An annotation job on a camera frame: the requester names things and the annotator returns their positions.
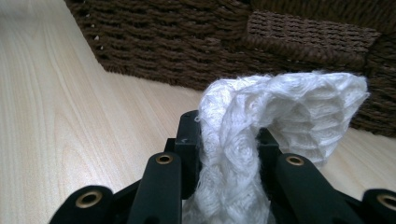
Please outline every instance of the woven texture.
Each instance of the woven texture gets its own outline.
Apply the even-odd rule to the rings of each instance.
[[[324,70],[368,78],[351,126],[396,137],[393,0],[65,0],[109,72],[196,90],[223,77]]]

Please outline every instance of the metal grommet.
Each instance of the metal grommet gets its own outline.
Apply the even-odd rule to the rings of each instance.
[[[89,208],[102,200],[103,194],[99,190],[91,190],[79,196],[76,200],[76,206],[79,208]]]
[[[300,157],[296,156],[289,156],[286,158],[286,161],[290,163],[291,165],[304,165],[304,161]]]
[[[166,155],[166,154],[163,154],[163,155],[155,158],[155,161],[161,165],[171,163],[172,160],[173,160],[173,157],[170,155]]]
[[[376,199],[388,209],[396,211],[396,197],[389,194],[379,194]]]

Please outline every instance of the wooden floor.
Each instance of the wooden floor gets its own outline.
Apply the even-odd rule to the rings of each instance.
[[[103,70],[62,0],[0,1],[0,223],[46,223],[73,191],[118,191],[175,137],[201,92]],[[349,130],[321,170],[396,190],[396,139]]]

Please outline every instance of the wicker basket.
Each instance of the wicker basket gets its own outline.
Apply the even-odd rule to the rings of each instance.
[[[396,1],[66,0],[110,72],[203,90],[221,77],[366,76],[351,126],[396,137]]]

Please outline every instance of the light wood surface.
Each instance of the light wood surface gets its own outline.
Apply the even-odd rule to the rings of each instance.
[[[139,179],[201,92],[110,74],[62,0],[0,1],[0,223],[46,223],[73,191]],[[349,130],[321,171],[396,190],[396,139]]]

